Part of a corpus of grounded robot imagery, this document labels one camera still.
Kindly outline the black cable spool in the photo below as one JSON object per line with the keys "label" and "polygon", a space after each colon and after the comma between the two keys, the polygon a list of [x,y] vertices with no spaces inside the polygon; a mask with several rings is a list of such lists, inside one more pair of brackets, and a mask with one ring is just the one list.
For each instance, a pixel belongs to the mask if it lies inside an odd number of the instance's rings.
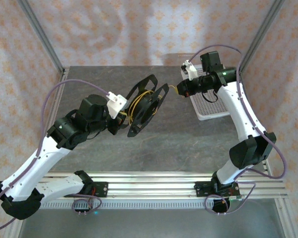
{"label": "black cable spool", "polygon": [[128,137],[138,135],[152,120],[161,107],[168,91],[168,84],[165,83],[157,88],[158,80],[151,74],[139,81],[126,96],[130,99],[136,93],[135,98],[130,102],[125,112],[129,116]]}

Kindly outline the white perforated plastic basket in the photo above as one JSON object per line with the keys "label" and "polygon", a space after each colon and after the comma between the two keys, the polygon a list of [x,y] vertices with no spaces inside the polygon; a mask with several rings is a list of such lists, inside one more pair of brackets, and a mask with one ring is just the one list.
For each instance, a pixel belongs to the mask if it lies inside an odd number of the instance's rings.
{"label": "white perforated plastic basket", "polygon": [[[204,76],[201,64],[194,65],[198,76]],[[206,93],[197,93],[189,97],[199,120],[215,119],[229,116],[229,112],[220,98],[216,98],[214,91],[208,90]]]}

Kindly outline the grey metal sheet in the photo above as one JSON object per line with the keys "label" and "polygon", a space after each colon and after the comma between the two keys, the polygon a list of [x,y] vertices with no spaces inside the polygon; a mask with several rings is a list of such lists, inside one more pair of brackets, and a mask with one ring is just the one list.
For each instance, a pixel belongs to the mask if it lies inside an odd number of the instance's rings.
{"label": "grey metal sheet", "polygon": [[100,210],[78,216],[40,210],[25,220],[19,238],[285,238],[271,206],[245,205],[228,216],[203,209]]}

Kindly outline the aluminium rail base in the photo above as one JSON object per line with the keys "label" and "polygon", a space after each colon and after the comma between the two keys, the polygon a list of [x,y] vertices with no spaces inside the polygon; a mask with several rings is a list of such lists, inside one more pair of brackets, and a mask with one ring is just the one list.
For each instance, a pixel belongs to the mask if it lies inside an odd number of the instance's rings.
{"label": "aluminium rail base", "polygon": [[[211,173],[194,172],[89,172],[94,181],[109,183],[110,199],[193,199],[195,182],[210,181]],[[245,172],[237,179],[240,194],[245,197],[256,184],[250,198],[286,198],[288,192],[281,179],[270,179]]]}

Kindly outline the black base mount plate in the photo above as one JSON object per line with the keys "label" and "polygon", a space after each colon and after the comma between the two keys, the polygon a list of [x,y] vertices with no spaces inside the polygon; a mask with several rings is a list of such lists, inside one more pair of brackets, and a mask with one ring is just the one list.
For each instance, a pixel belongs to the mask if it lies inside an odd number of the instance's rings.
{"label": "black base mount plate", "polygon": [[93,197],[100,197],[104,198],[107,197],[108,192],[108,182],[99,181],[99,182],[92,182],[85,185],[82,184],[82,188],[78,192],[71,192],[70,194],[64,195],[64,197],[74,197],[75,194],[79,195],[91,195]]}
{"label": "black base mount plate", "polygon": [[215,194],[222,197],[240,196],[239,186],[236,182],[221,184],[216,181],[197,181],[194,189],[197,197],[207,197]]}

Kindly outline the aluminium frame post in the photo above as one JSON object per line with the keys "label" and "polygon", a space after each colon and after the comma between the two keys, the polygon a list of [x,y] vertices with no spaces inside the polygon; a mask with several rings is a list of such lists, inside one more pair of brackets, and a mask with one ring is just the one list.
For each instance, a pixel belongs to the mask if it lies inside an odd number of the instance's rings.
{"label": "aluminium frame post", "polygon": [[239,73],[243,73],[246,70],[246,67],[249,65],[251,59],[253,58],[256,50],[260,46],[264,36],[268,32],[270,26],[274,22],[276,16],[278,15],[279,11],[281,10],[285,0],[274,0],[271,7],[269,8],[264,20],[262,21],[258,31],[255,34],[243,60],[241,62],[241,66],[239,69]]}
{"label": "aluminium frame post", "polygon": [[65,68],[63,67],[59,57],[57,56],[48,36],[46,35],[42,25],[40,24],[34,10],[32,9],[28,0],[16,0],[19,6],[21,7],[22,11],[24,12],[25,16],[27,17],[32,29],[38,36],[39,40],[41,41],[44,49],[46,50],[47,54],[49,55],[52,63],[56,67],[59,73],[63,74]]}

